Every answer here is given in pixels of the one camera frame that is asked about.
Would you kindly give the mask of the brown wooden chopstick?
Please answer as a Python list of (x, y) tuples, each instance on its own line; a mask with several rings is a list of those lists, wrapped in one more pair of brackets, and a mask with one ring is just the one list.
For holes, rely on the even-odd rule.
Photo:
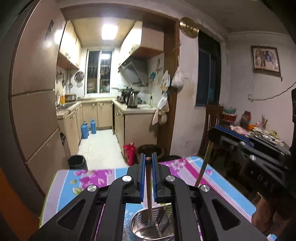
[(145, 158), (145, 172), (146, 172), (146, 183), (147, 183), (147, 208), (148, 208), (148, 224), (152, 222), (152, 158)]

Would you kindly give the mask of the long thin bamboo chopstick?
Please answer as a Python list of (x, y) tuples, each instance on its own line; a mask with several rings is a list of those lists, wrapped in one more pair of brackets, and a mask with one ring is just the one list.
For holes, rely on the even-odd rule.
[(197, 178), (197, 180), (196, 180), (195, 187), (199, 187), (199, 184), (200, 184), (200, 182), (201, 182), (201, 179), (202, 179), (202, 177), (203, 177), (203, 174), (204, 174), (204, 172), (205, 172), (205, 170), (206, 170), (206, 167), (207, 167), (207, 165), (208, 165), (208, 162), (209, 162), (209, 160), (210, 160), (210, 156), (211, 156), (211, 152), (212, 152), (213, 145), (214, 145), (213, 142), (211, 142), (211, 141), (208, 142), (208, 146), (207, 146), (207, 150), (206, 150), (205, 158), (204, 158), (204, 161), (203, 161), (202, 167), (201, 167), (201, 169), (200, 169), (199, 176), (198, 176), (198, 178)]

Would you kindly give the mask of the kitchen window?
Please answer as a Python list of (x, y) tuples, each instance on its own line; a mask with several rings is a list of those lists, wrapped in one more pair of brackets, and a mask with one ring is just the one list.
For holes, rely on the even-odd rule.
[(94, 48), (87, 50), (86, 94), (110, 94), (111, 65), (114, 49)]

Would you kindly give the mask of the red thermos flask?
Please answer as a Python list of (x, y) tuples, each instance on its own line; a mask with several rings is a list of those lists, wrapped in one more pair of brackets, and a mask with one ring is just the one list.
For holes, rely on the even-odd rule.
[(123, 150), (125, 153), (125, 158), (127, 160), (127, 164), (129, 166), (133, 166), (137, 160), (137, 157), (135, 154), (136, 147), (134, 146), (134, 143), (129, 143), (128, 145), (124, 145)]

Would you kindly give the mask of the dark wooden side table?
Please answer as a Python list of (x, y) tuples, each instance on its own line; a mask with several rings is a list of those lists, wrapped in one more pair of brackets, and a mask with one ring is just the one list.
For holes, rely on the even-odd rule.
[(257, 150), (275, 149), (279, 152), (288, 153), (289, 146), (278, 137), (277, 132), (264, 129), (260, 125), (250, 125), (249, 123), (223, 123), (222, 136), (225, 136), (234, 145), (243, 142), (249, 147)]

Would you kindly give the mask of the floral striped tablecloth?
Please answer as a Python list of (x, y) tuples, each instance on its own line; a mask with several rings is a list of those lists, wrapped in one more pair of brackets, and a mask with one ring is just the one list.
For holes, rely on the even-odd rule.
[[(152, 186), (152, 207), (172, 206), (175, 240), (270, 240), (251, 224), (254, 206), (211, 167), (195, 187), (202, 163), (187, 158), (162, 164), (171, 173), (165, 180), (169, 201), (154, 201)], [(127, 202), (127, 170), (59, 171), (32, 240), (135, 240), (130, 220), (147, 208), (147, 184), (143, 202)]]

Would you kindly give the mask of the blue perforated utensil holder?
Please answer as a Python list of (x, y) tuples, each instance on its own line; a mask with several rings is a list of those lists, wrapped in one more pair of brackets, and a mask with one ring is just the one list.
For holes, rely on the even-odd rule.
[(175, 240), (173, 211), (170, 203), (137, 211), (130, 220), (135, 240)]

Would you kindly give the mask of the blue thermos bottle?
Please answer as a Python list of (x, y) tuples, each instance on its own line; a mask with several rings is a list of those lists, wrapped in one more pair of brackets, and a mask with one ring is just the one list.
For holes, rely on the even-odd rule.
[(92, 134), (96, 134), (96, 123), (95, 123), (95, 120), (92, 119), (90, 124), (91, 124), (91, 133)]
[(87, 139), (89, 136), (88, 124), (84, 121), (81, 125), (82, 139)]

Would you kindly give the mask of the wooden chair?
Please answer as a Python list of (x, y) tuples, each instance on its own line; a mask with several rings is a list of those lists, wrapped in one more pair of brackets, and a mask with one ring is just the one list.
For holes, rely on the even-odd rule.
[(212, 127), (216, 126), (220, 123), (221, 115), (223, 112), (223, 106), (217, 104), (207, 104), (206, 105), (206, 116), (205, 116), (205, 124), (204, 124), (204, 131), (202, 135), (201, 144), (198, 151), (199, 157), (204, 157), (206, 154), (206, 149), (208, 146), (208, 130)]

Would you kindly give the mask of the hanging white plastic bag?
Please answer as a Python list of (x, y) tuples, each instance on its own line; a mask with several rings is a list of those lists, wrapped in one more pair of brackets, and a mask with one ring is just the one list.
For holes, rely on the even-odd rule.
[(184, 84), (185, 84), (184, 73), (182, 72), (182, 69), (180, 68), (180, 66), (178, 66), (173, 76), (173, 80), (171, 81), (171, 87), (180, 89), (184, 87)]

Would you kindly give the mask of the range hood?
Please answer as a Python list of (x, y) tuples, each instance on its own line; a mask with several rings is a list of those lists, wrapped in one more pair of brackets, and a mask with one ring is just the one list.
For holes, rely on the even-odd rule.
[(133, 86), (147, 86), (147, 62), (143, 59), (128, 57), (119, 67), (119, 72)]

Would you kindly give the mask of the silver refrigerator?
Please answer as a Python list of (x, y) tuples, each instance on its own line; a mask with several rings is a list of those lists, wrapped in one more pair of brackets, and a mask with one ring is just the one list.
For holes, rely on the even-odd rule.
[(2, 1), (1, 168), (21, 201), (39, 213), (53, 175), (67, 168), (55, 106), (55, 1)]

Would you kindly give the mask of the orange wooden cabinet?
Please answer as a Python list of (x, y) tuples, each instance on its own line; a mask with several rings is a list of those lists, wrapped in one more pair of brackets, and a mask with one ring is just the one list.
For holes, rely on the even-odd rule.
[(38, 216), (23, 204), (1, 171), (1, 240), (28, 240), (38, 228)]

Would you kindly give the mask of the framed wall picture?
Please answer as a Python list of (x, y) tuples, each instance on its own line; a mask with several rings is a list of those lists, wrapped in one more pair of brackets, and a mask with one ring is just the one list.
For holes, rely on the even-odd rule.
[(281, 77), (278, 50), (275, 47), (252, 45), (250, 50), (255, 73)]

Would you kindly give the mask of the round brass wall clock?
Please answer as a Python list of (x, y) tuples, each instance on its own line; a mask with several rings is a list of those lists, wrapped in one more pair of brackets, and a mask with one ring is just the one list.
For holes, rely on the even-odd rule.
[(187, 37), (195, 39), (198, 36), (199, 28), (197, 24), (189, 17), (182, 17), (179, 20), (180, 30)]

